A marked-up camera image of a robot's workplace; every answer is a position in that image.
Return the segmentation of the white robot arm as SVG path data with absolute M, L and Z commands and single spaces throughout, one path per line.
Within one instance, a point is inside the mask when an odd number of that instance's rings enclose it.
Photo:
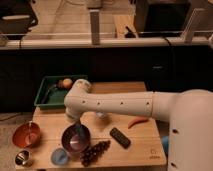
M 167 171 L 213 171 L 213 92 L 130 92 L 94 94 L 91 83 L 75 81 L 64 98 L 77 120 L 93 111 L 146 116 L 170 124 Z

